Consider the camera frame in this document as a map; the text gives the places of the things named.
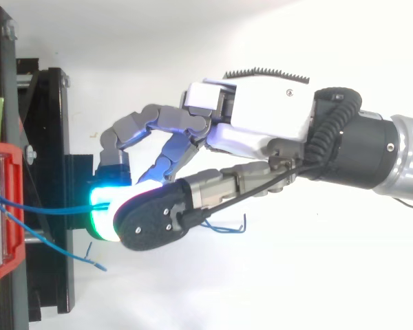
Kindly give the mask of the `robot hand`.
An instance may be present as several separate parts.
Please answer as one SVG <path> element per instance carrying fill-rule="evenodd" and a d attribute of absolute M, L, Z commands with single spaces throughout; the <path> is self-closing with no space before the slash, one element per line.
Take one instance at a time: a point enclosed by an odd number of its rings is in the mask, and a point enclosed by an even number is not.
<path fill-rule="evenodd" d="M 309 80 L 254 68 L 191 83 L 177 106 L 148 104 L 100 137 L 90 215 L 104 241 L 152 250 L 218 208 L 296 176 L 314 112 Z"/>

